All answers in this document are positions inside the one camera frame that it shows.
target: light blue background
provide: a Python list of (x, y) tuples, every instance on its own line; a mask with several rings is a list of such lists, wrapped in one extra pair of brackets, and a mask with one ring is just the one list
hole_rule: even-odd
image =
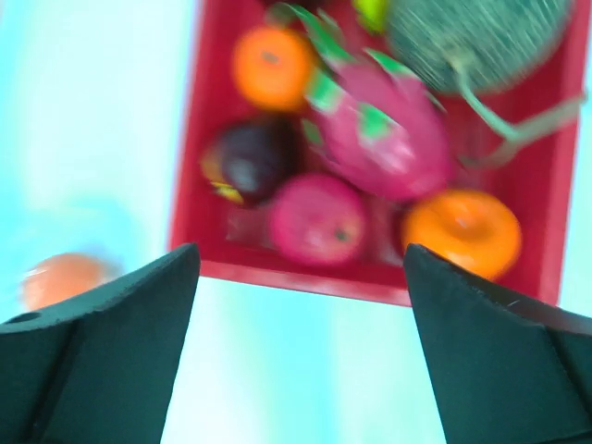
[[(21, 310), (19, 277), (49, 254), (82, 248), (131, 270), (166, 250), (198, 10), (5, 0), (0, 318)], [(561, 293), (587, 315), (591, 116), (588, 105)], [(410, 310), (204, 278), (163, 442), (444, 438)]]

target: orange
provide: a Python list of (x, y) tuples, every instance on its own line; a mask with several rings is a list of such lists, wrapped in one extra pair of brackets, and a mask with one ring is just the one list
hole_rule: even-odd
[(401, 229), (403, 248), (421, 244), (489, 280), (512, 266), (522, 246), (516, 216), (481, 191), (448, 190), (422, 201), (409, 211)]
[(298, 111), (314, 68), (308, 42), (286, 28), (262, 26), (248, 31), (232, 57), (232, 76), (240, 93), (265, 110)]
[(30, 310), (39, 310), (78, 296), (103, 284), (105, 265), (90, 256), (64, 253), (45, 259), (27, 275), (24, 299)]

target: melon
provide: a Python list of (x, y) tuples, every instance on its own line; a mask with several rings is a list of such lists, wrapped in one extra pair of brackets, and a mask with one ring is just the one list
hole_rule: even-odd
[(511, 125), (476, 97), (506, 90), (546, 61), (569, 23), (574, 0), (396, 0), (387, 35), (398, 59), (430, 88), (459, 94), (504, 139), (498, 166), (523, 146), (577, 117), (584, 96)]

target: pink dragon fruit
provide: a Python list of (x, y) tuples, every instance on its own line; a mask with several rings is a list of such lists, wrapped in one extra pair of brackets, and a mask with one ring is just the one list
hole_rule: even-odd
[(299, 18), (333, 71), (317, 70), (307, 93), (312, 121), (303, 122), (309, 143), (322, 153), (327, 167), (361, 190), (391, 201), (444, 188), (452, 171), (448, 137), (422, 81), (378, 51), (348, 54), (338, 44), (339, 28), (322, 12), (323, 21), (287, 4), (271, 13), (284, 21)]

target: green fruit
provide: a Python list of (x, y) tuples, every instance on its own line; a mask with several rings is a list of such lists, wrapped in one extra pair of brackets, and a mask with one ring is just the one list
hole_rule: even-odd
[(359, 19), (367, 30), (382, 32), (385, 29), (389, 0), (352, 0), (359, 13)]
[(471, 88), (511, 86), (557, 47), (574, 0), (396, 0), (387, 33), (399, 60), (431, 88), (459, 91), (451, 60)]

